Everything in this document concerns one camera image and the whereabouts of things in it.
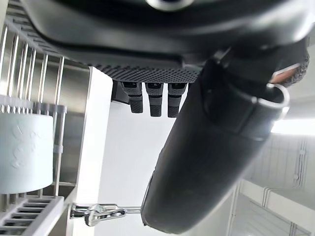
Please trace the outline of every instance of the metal wire rack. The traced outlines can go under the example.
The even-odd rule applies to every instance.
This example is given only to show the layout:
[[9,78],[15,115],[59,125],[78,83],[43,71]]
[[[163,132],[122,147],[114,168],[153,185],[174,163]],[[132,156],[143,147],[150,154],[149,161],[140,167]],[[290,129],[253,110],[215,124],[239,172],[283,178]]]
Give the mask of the metal wire rack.
[[[42,57],[39,85],[35,88],[36,59]],[[36,49],[10,32],[5,25],[0,42],[0,113],[41,114],[53,117],[54,132],[54,182],[45,189],[34,192],[0,196],[1,235],[46,235],[49,224],[54,224],[64,209],[63,200],[75,182],[61,181],[63,137],[67,107],[60,105],[64,57],[59,58],[53,103],[45,103],[48,54],[38,54]],[[60,187],[70,190],[60,194]]]

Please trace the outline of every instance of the robotic hand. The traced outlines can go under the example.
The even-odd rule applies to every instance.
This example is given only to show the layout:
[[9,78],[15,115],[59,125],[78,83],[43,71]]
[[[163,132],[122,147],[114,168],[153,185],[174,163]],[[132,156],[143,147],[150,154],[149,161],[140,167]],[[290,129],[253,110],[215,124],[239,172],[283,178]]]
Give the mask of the robotic hand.
[[288,109],[286,89],[268,81],[286,66],[281,58],[302,62],[304,49],[302,40],[207,61],[159,155],[142,205],[145,225],[180,234],[226,199]]
[[141,102],[142,82],[191,83],[187,68],[204,65],[141,207],[145,225],[174,234],[219,206],[287,110],[286,89],[268,82],[303,61],[314,17],[312,0],[21,2],[47,45],[132,82]]

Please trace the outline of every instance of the metal rod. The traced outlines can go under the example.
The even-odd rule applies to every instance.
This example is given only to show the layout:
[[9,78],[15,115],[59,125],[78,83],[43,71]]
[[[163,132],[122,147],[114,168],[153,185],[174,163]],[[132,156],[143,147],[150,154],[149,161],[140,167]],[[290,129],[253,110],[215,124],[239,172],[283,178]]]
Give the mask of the metal rod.
[[10,55],[10,64],[9,64],[9,73],[7,78],[7,91],[6,95],[12,97],[13,92],[13,83],[14,83],[14,72],[15,72],[15,63],[16,63],[16,54],[18,51],[18,44],[19,44],[19,35],[14,35],[13,37],[13,44],[12,44],[12,51]]
[[28,58],[28,50],[29,50],[29,45],[28,45],[28,43],[24,42],[24,47],[22,50],[19,77],[18,77],[18,85],[17,85],[17,94],[18,94],[18,98],[20,98],[20,99],[22,99],[22,95],[23,95],[24,76],[25,76],[26,62],[27,62],[27,58]]
[[35,68],[35,59],[36,59],[36,49],[32,49],[31,51],[31,59],[30,59],[30,66],[28,72],[28,79],[26,82],[26,93],[25,99],[30,101],[31,94],[32,94],[32,84],[33,84],[33,76],[34,76],[34,68]]
[[[65,113],[61,113],[61,120],[60,120],[60,126],[59,126],[59,136],[58,136],[58,145],[63,145],[63,133],[64,133],[64,122],[65,122]],[[60,170],[61,170],[61,157],[62,154],[57,154],[56,159],[56,167],[55,167],[55,187],[54,187],[54,195],[58,196],[59,194],[59,183],[60,183]]]
[[10,207],[10,195],[5,194],[3,200],[4,200],[3,210],[8,211]]
[[59,186],[66,186],[66,187],[75,187],[75,183],[70,182],[59,182]]
[[63,66],[64,66],[64,57],[61,57],[59,61],[57,84],[56,84],[56,90],[55,90],[55,104],[56,105],[59,105],[59,101],[60,101],[61,83],[63,80]]
[[18,203],[18,200],[19,200],[19,194],[11,194],[10,196],[10,202],[12,204],[17,204]]
[[[60,58],[59,61],[59,67],[58,67],[58,75],[57,75],[57,83],[56,83],[56,90],[55,90],[55,99],[54,102],[56,105],[59,105],[60,101],[60,93],[61,93],[61,84],[63,80],[63,66],[64,66],[64,57]],[[54,135],[54,140],[55,140],[55,134],[56,134],[56,126],[57,126],[57,112],[53,113],[53,135]]]
[[1,34],[1,45],[0,45],[0,78],[2,74],[2,66],[3,66],[3,59],[4,59],[4,49],[5,49],[5,43],[6,43],[6,36],[8,33],[8,26],[5,26],[3,28],[2,34]]
[[38,90],[38,98],[37,98],[38,102],[43,102],[46,71],[47,71],[47,61],[48,61],[48,55],[44,54],[43,63],[41,66],[41,72],[40,72],[39,90]]

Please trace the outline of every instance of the white wall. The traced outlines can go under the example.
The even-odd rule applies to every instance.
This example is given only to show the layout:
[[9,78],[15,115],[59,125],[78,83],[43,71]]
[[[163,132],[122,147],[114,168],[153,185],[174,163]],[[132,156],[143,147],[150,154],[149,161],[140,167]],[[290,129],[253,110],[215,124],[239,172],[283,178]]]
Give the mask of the white wall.
[[[141,206],[148,181],[156,165],[174,119],[167,117],[167,88],[164,86],[162,117],[150,117],[144,92],[144,113],[132,114],[129,105],[113,102],[110,107],[102,176],[100,203]],[[95,236],[161,236],[144,227],[140,215],[102,222]]]

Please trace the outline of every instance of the dish rack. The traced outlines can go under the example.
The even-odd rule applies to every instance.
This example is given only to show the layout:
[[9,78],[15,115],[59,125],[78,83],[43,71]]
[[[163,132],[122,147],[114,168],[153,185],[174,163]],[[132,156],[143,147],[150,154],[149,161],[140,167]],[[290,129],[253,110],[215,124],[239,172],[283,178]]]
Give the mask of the dish rack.
[[[0,75],[4,71],[3,61],[5,46],[7,43],[8,26],[5,26],[1,35],[0,45]],[[63,135],[65,125],[65,115],[67,107],[59,105],[61,84],[63,77],[64,58],[60,58],[58,69],[55,103],[43,103],[44,86],[48,55],[44,55],[42,62],[40,85],[38,90],[37,102],[31,101],[32,84],[34,76],[34,66],[36,49],[29,47],[27,42],[20,42],[23,45],[20,64],[17,64],[19,35],[13,36],[10,52],[9,66],[7,71],[7,83],[1,84],[1,90],[6,91],[5,95],[0,96],[0,112],[12,114],[42,114],[53,117],[54,124],[54,156],[55,176],[54,176],[54,195],[44,196],[44,189],[37,192],[20,193],[2,196],[2,212],[0,213],[0,235],[46,235],[47,227],[40,227],[45,224],[56,223],[63,209],[63,196],[59,196],[61,158],[63,154]]]
[[[305,217],[290,210],[286,214],[277,214],[273,209],[275,203],[287,209],[300,209],[306,206],[306,212],[312,212],[312,198],[315,196],[314,168],[315,168],[315,137],[272,134],[268,139],[261,156],[256,159],[248,170],[244,180],[241,181],[240,193],[233,210],[233,224],[230,236],[313,236],[314,230],[303,221],[301,226],[290,219]],[[256,191],[256,198],[245,189],[244,185],[250,183],[253,189],[258,186],[263,191]],[[294,205],[276,202],[271,194],[286,197]]]

